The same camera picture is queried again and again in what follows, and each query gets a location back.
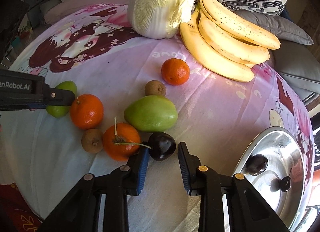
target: cherry stem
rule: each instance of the cherry stem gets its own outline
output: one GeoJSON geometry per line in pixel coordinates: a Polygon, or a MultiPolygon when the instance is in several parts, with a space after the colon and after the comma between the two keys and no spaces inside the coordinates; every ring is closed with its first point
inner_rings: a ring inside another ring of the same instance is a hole
{"type": "Polygon", "coordinates": [[[115,117],[115,137],[117,137],[117,117],[115,117]]]}
{"type": "MultiPolygon", "coordinates": [[[[290,177],[291,171],[292,171],[292,168],[290,168],[289,177],[290,177]]],[[[287,180],[286,186],[288,185],[288,182],[289,182],[289,179],[287,180]]]]}
{"type": "Polygon", "coordinates": [[[114,145],[130,145],[130,144],[140,145],[140,146],[144,146],[144,147],[147,147],[149,149],[152,149],[149,145],[145,145],[145,144],[142,144],[142,143],[136,143],[136,142],[117,142],[114,145]]]}

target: green mango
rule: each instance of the green mango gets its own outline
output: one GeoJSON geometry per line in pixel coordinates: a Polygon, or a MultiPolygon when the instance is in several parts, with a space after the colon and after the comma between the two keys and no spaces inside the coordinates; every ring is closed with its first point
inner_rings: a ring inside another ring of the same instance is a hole
{"type": "Polygon", "coordinates": [[[171,128],[178,119],[174,104],[161,95],[148,95],[124,111],[124,119],[139,131],[154,133],[171,128]]]}
{"type": "MultiPolygon", "coordinates": [[[[58,84],[56,88],[73,91],[77,97],[77,86],[73,81],[62,82],[58,84]]],[[[47,110],[48,114],[52,115],[53,117],[60,118],[69,112],[70,106],[47,105],[45,109],[47,110]]]]}

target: stainless steel bowl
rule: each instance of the stainless steel bowl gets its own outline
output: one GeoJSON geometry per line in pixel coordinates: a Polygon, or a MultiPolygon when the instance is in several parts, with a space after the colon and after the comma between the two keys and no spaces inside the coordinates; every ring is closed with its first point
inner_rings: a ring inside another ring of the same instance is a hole
{"type": "Polygon", "coordinates": [[[267,128],[245,150],[235,173],[244,174],[290,229],[301,204],[305,177],[302,153],[295,138],[282,127],[267,128]],[[245,163],[250,155],[256,154],[266,156],[269,164],[263,173],[252,176],[247,172],[245,163]],[[291,168],[291,189],[282,192],[278,180],[288,176],[291,168]]]}

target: cartoon print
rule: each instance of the cartoon print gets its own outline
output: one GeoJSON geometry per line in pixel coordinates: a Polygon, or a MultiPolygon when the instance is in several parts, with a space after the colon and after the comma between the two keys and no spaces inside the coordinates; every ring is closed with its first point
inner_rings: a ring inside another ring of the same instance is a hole
{"type": "Polygon", "coordinates": [[[277,111],[273,109],[269,111],[269,120],[270,120],[270,126],[280,126],[284,128],[283,120],[277,111]]]}
{"type": "Polygon", "coordinates": [[[91,11],[95,11],[97,9],[101,9],[101,8],[105,8],[105,7],[110,7],[110,4],[106,4],[106,3],[93,4],[91,6],[88,6],[84,9],[80,10],[79,12],[75,13],[74,16],[77,16],[77,15],[82,14],[84,12],[91,12],[91,11]]]}
{"type": "Polygon", "coordinates": [[[300,111],[295,112],[292,99],[289,93],[284,89],[281,79],[276,77],[278,90],[279,90],[279,100],[276,101],[276,110],[270,110],[270,125],[280,122],[281,127],[289,130],[297,140],[299,148],[303,156],[303,162],[305,164],[305,188],[308,185],[311,175],[312,175],[312,160],[313,160],[313,144],[310,137],[310,126],[309,119],[302,118],[300,115],[305,115],[300,111]]]}
{"type": "Polygon", "coordinates": [[[36,67],[36,68],[31,68],[29,66],[29,59],[24,60],[18,69],[19,72],[31,74],[31,75],[36,75],[36,76],[41,76],[41,77],[46,77],[48,73],[48,66],[45,65],[43,67],[36,67]]]}
{"type": "Polygon", "coordinates": [[[251,68],[251,70],[255,76],[259,74],[267,82],[270,82],[274,77],[274,70],[265,63],[259,64],[259,66],[251,68]]]}
{"type": "Polygon", "coordinates": [[[124,21],[125,10],[126,7],[109,7],[88,16],[91,21],[75,32],[70,28],[59,30],[38,46],[30,57],[30,68],[39,68],[51,62],[49,69],[53,73],[67,71],[125,44],[129,39],[142,37],[131,27],[114,24],[124,21]]]}

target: banana bunch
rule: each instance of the banana bunch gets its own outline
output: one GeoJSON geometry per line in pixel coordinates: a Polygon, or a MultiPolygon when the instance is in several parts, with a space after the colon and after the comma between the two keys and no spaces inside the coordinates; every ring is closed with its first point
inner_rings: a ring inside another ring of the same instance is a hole
{"type": "Polygon", "coordinates": [[[182,40],[199,63],[224,77],[249,82],[251,67],[278,49],[275,35],[244,20],[217,0],[199,0],[191,20],[180,24],[182,40]]]}

